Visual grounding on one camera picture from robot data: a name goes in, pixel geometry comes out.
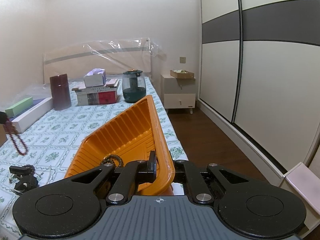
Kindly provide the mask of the orange plastic tray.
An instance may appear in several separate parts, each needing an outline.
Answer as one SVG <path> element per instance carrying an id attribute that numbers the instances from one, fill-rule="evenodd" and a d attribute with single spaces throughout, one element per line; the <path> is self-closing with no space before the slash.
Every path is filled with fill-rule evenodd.
<path id="1" fill-rule="evenodd" d="M 145 196 L 172 194 L 174 163 L 154 100 L 147 95 L 85 137 L 65 176 L 71 177 L 97 167 L 111 154 L 119 156 L 127 164 L 148 160 L 151 151 L 157 158 L 156 179 L 153 183 L 139 185 L 138 193 Z"/>

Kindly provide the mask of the green rectangular box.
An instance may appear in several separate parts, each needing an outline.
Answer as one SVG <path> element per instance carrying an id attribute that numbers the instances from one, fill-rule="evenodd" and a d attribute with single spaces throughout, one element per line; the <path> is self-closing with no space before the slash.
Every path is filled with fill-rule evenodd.
<path id="1" fill-rule="evenodd" d="M 18 116 L 21 114 L 23 111 L 28 109 L 30 106 L 33 105 L 33 98 L 28 97 L 25 99 L 22 99 L 21 101 L 15 103 L 14 105 L 10 106 L 5 110 L 5 113 L 9 118 L 13 118 L 15 116 Z"/>

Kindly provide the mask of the long white box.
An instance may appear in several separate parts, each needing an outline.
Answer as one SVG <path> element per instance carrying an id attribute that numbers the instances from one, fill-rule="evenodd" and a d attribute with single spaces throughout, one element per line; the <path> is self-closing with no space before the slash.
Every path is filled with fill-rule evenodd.
<path id="1" fill-rule="evenodd" d="M 16 117 L 11 122 L 15 126 L 18 133 L 23 133 L 52 108 L 52 98 L 45 98 L 41 103 Z"/>

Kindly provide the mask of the brown cardboard box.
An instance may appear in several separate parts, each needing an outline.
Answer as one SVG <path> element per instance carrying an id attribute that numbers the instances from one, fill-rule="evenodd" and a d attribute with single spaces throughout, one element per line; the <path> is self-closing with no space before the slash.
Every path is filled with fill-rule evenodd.
<path id="1" fill-rule="evenodd" d="M 4 129 L 4 126 L 0 124 L 0 147 L 3 146 L 3 144 L 7 141 L 7 135 Z"/>

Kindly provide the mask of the black wristband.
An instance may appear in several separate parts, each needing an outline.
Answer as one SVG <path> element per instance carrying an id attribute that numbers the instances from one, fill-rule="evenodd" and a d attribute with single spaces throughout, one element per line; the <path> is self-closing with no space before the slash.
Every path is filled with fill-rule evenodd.
<path id="1" fill-rule="evenodd" d="M 34 169 L 31 166 L 10 166 L 9 171 L 17 176 L 27 176 L 32 174 Z"/>

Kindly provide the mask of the dark red cylinder tin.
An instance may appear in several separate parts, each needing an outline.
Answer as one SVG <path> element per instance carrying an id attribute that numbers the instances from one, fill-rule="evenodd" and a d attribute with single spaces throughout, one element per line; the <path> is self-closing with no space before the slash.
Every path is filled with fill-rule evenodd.
<path id="1" fill-rule="evenodd" d="M 71 107 L 71 95 L 67 74 L 52 76 L 49 78 L 49 81 L 53 108 L 56 111 L 61 111 Z"/>

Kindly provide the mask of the stack of books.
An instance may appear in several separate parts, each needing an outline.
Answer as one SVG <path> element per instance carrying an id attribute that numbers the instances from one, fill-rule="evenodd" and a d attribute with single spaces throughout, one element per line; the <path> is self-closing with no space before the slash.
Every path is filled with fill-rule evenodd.
<path id="1" fill-rule="evenodd" d="M 81 82 L 72 91 L 76 94 L 78 106 L 109 105 L 118 101 L 119 83 L 119 79 L 107 79 L 103 86 L 86 87 Z"/>

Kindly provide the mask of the dark green glass jar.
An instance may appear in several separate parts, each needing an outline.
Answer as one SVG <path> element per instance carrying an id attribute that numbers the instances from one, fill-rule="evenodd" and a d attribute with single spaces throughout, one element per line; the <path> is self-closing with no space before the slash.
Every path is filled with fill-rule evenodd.
<path id="1" fill-rule="evenodd" d="M 146 83 L 142 70 L 123 72 L 122 91 L 125 102 L 136 103 L 146 96 Z"/>

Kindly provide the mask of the white bedside cabinet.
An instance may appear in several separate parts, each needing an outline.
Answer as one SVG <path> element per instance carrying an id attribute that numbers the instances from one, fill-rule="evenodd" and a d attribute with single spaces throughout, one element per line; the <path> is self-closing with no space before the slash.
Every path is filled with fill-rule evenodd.
<path id="1" fill-rule="evenodd" d="M 168 113 L 170 109 L 189 109 L 196 105 L 196 80 L 177 79 L 170 74 L 161 75 L 161 101 Z"/>

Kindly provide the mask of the white tissue box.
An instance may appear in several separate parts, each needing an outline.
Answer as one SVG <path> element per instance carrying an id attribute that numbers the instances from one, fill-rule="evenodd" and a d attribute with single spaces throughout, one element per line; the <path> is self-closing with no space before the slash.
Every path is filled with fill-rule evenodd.
<path id="1" fill-rule="evenodd" d="M 94 68 L 84 76 L 86 87 L 104 86 L 106 83 L 106 72 L 101 68 Z"/>

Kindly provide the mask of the small cardboard tray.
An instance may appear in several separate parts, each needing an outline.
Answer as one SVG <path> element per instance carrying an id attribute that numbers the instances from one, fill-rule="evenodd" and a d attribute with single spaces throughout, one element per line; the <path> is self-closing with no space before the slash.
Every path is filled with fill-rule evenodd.
<path id="1" fill-rule="evenodd" d="M 176 79 L 194 79 L 194 73 L 187 70 L 171 70 L 170 75 Z"/>

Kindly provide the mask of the pink white stool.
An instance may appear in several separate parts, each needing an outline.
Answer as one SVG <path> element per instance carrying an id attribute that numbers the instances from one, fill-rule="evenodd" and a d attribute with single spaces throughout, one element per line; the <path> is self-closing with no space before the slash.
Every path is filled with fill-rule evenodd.
<path id="1" fill-rule="evenodd" d="M 291 191 L 303 201 L 306 219 L 299 235 L 302 238 L 307 236 L 319 226 L 319 178 L 300 162 L 283 175 L 279 187 Z"/>

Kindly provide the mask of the plastic wrapped headboard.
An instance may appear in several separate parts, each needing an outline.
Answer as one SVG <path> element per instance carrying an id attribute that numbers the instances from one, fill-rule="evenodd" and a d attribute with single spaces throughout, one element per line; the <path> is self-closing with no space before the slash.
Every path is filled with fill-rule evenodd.
<path id="1" fill-rule="evenodd" d="M 166 60 L 161 46 L 148 37 L 91 41 L 54 49 L 43 54 L 43 79 L 67 74 L 70 80 L 81 79 L 94 68 L 108 75 L 131 69 L 151 73 L 155 59 Z"/>

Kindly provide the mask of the white grey wardrobe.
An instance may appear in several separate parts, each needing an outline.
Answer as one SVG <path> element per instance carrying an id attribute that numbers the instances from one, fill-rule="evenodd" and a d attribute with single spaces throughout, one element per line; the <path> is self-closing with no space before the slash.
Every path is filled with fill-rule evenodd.
<path id="1" fill-rule="evenodd" d="M 201 0 L 200 107 L 276 184 L 319 147 L 319 0 Z"/>

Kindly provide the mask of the wall switch plate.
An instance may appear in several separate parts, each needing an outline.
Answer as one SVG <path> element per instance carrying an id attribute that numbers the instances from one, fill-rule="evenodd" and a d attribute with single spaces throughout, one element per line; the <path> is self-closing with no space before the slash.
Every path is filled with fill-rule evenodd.
<path id="1" fill-rule="evenodd" d="M 186 57 L 180 57 L 180 63 L 185 64 L 186 63 Z"/>

